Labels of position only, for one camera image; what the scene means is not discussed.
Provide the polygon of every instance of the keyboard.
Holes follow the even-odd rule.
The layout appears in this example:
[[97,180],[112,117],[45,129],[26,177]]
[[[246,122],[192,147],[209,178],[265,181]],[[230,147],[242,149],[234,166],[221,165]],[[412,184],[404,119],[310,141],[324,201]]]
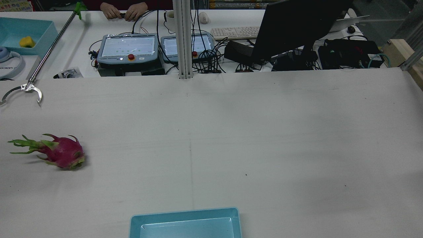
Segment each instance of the keyboard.
[[255,39],[257,38],[259,26],[249,27],[221,27],[212,28],[211,34],[215,40],[221,40],[228,38],[228,40],[243,40],[243,39]]

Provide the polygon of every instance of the yellow sponge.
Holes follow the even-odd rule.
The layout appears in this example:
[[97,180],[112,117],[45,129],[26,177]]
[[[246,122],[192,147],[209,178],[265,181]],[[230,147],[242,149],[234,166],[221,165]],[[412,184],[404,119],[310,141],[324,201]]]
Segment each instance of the yellow sponge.
[[32,40],[31,36],[27,36],[19,41],[19,45],[25,48],[33,48],[35,46],[35,42]]

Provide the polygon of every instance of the white mouse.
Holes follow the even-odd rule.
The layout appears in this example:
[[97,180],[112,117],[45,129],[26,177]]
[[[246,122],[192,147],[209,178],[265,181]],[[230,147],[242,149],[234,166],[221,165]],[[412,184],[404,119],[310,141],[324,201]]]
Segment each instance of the white mouse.
[[201,24],[207,24],[210,22],[210,18],[205,12],[200,12],[200,14],[198,15],[198,20]]

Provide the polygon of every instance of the metal pole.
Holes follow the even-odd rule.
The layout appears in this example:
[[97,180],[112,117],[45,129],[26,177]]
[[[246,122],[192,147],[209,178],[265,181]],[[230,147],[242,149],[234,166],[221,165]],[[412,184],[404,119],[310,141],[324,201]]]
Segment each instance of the metal pole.
[[71,24],[72,20],[76,16],[76,14],[77,14],[76,11],[74,11],[72,13],[71,17],[68,19],[68,21],[66,22],[65,26],[62,28],[62,30],[60,31],[60,33],[58,34],[58,36],[54,40],[53,44],[50,46],[50,49],[47,51],[46,55],[44,55],[43,59],[41,60],[40,64],[38,65],[38,67],[35,69],[34,73],[32,73],[31,77],[28,80],[28,84],[25,87],[25,90],[28,89],[29,85],[32,84],[35,81],[35,79],[37,78],[37,75],[41,71],[41,68],[44,66],[44,63],[47,61],[47,59],[50,56],[51,52],[53,51],[54,47],[59,42],[60,38],[65,33],[65,31],[68,28],[68,26]]
[[193,77],[191,49],[190,0],[173,0],[176,20],[176,45],[178,49],[179,78]]
[[401,70],[408,71],[413,65],[423,57],[423,44],[417,46],[417,50],[400,65]]

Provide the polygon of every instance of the computer mouse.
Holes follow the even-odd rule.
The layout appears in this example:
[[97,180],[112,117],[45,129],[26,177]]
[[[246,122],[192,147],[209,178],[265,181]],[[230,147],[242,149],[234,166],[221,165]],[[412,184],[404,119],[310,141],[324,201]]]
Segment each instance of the computer mouse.
[[200,14],[198,15],[198,20],[201,24],[207,24],[210,22],[210,18],[205,12],[200,12]]
[[353,34],[355,32],[355,28],[351,25],[346,29],[346,31],[350,34]]

